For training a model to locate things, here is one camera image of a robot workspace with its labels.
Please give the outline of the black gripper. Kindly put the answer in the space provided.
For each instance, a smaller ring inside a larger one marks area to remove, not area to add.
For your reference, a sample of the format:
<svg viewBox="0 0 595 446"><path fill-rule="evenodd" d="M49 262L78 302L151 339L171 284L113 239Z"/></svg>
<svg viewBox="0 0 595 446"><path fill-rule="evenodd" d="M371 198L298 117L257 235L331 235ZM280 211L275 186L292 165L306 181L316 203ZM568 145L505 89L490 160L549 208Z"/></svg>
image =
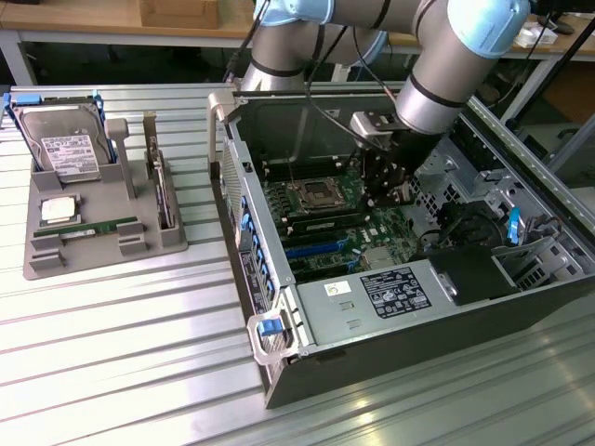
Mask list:
<svg viewBox="0 0 595 446"><path fill-rule="evenodd" d="M410 180L439 142L439 135L397 130L382 150L366 151L361 162L366 206L393 207L412 203Z"/></svg>

